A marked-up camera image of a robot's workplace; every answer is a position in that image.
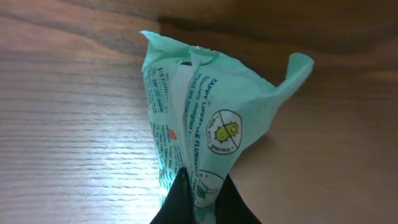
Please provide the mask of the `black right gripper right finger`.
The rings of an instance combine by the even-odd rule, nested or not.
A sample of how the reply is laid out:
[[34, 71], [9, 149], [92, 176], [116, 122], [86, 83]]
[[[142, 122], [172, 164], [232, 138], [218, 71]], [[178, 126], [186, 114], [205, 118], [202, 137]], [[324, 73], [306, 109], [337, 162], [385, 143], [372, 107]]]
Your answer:
[[215, 203], [217, 224], [261, 224], [240, 196], [229, 174]]

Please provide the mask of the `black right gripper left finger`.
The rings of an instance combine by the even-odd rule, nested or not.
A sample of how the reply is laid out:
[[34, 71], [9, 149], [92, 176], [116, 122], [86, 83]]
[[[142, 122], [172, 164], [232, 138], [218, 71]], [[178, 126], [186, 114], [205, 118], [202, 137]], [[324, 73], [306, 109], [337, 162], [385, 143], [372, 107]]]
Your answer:
[[163, 206], [150, 224], [192, 224], [193, 203], [187, 169], [178, 170], [177, 176]]

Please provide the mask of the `teal snack pouch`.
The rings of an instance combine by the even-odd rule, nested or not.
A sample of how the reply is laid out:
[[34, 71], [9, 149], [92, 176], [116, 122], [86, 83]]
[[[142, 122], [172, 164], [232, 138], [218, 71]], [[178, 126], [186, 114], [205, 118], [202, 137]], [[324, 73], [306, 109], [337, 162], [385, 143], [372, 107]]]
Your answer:
[[274, 86], [239, 60], [145, 30], [142, 66], [159, 159], [160, 207], [185, 167], [193, 223], [216, 223], [215, 203], [242, 152], [269, 129], [278, 108], [311, 74], [311, 57], [293, 53]]

